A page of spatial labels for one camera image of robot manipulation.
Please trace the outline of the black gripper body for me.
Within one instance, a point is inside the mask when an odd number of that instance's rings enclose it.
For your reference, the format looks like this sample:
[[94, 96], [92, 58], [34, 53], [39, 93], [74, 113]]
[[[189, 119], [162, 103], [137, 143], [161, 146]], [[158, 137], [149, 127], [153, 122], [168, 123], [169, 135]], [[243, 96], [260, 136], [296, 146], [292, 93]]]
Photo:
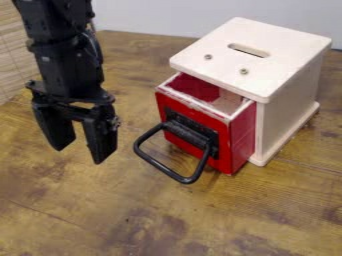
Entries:
[[114, 97], [102, 89], [102, 54], [93, 33], [49, 41], [29, 40], [41, 75], [39, 81], [26, 83], [31, 104], [57, 109], [69, 120], [116, 119]]

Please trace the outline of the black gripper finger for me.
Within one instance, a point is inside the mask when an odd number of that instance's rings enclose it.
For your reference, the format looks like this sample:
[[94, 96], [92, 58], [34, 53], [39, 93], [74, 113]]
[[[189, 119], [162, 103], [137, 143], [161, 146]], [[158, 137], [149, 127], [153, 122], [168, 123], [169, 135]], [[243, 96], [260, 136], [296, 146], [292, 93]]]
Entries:
[[31, 104], [34, 118], [49, 145], [61, 151], [76, 139], [72, 121], [45, 104]]
[[100, 164], [117, 149], [114, 119], [86, 119], [81, 123], [93, 163]]

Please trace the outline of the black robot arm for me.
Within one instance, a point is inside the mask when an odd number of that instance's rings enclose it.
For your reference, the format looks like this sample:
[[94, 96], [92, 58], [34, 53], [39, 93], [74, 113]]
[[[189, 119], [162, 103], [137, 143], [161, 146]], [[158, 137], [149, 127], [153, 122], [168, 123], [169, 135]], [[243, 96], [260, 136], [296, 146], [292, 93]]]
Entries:
[[54, 150], [76, 139], [80, 122], [94, 163], [117, 148], [114, 97], [101, 88], [102, 54], [88, 24], [92, 0], [11, 0], [41, 79], [26, 83], [37, 124]]

